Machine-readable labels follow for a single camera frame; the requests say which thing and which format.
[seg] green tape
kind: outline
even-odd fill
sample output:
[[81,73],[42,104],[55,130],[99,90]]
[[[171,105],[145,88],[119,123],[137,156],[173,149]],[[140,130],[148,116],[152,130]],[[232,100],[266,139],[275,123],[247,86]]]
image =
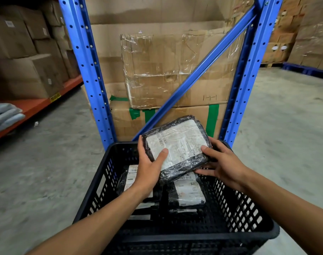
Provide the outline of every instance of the green tape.
[[118,97],[115,97],[113,95],[109,99],[111,101],[128,101],[129,100],[128,98],[118,98]]
[[145,109],[143,110],[143,112],[145,113],[145,123],[147,123],[151,117],[156,113],[155,109]]
[[219,104],[209,105],[209,113],[206,121],[206,133],[208,136],[213,137],[216,128],[216,122],[218,118]]
[[137,119],[138,117],[140,117],[140,110],[130,108],[130,115],[132,120]]

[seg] concrete floor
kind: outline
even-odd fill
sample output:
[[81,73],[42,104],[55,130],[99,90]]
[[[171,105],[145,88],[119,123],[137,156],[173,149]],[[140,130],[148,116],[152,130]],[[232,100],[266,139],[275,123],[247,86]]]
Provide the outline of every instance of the concrete floor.
[[[57,102],[0,142],[0,254],[23,254],[70,225],[103,156],[81,90]],[[261,69],[233,149],[323,208],[323,80]],[[257,254],[304,252],[282,230]]]

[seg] shelf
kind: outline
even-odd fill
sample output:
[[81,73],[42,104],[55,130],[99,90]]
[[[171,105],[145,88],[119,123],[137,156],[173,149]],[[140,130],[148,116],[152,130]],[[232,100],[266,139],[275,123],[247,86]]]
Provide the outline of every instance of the shelf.
[[7,135],[9,132],[14,130],[18,125],[22,124],[24,121],[31,118],[33,115],[40,112],[45,107],[49,106],[52,102],[57,100],[59,97],[66,94],[68,91],[76,87],[82,82],[82,77],[79,75],[74,79],[70,79],[65,82],[64,88],[54,95],[52,98],[44,98],[44,99],[23,99],[23,100],[10,100],[10,101],[2,101],[2,103],[11,103],[16,107],[22,109],[22,113],[26,116],[23,120],[16,122],[15,124],[9,126],[0,132],[0,138]]

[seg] person's left hand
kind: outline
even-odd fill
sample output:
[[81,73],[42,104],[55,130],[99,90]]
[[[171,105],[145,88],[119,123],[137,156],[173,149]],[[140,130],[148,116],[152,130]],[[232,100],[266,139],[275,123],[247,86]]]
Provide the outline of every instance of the person's left hand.
[[145,153],[142,137],[140,135],[138,140],[138,153],[139,165],[137,177],[132,186],[140,188],[143,191],[144,196],[148,197],[159,179],[161,166],[167,158],[169,150],[163,149],[159,153],[157,159],[154,162],[151,162]]

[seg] black plastic basket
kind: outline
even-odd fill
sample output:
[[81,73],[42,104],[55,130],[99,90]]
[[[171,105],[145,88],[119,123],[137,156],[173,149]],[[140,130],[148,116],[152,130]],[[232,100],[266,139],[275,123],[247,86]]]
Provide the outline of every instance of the black plastic basket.
[[[123,167],[136,164],[137,142],[110,145],[73,223],[116,198]],[[127,222],[103,254],[253,254],[267,240],[278,236],[279,226],[249,197],[214,177],[201,179],[207,197],[202,217],[172,221],[161,212],[157,222]]]

